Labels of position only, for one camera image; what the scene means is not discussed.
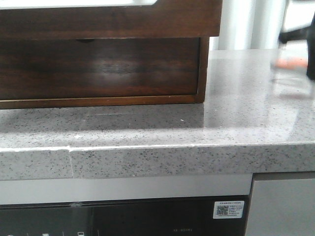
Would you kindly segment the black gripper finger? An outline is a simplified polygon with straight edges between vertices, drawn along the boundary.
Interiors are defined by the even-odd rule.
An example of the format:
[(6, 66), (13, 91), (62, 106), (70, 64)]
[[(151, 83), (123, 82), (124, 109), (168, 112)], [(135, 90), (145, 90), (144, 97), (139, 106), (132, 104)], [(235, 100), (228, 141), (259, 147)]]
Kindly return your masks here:
[(315, 80), (315, 26), (310, 25), (305, 28), (296, 29), (288, 32), (281, 32), (279, 34), (279, 41), (286, 44), (289, 41), (306, 40), (308, 47), (308, 66), (307, 77)]

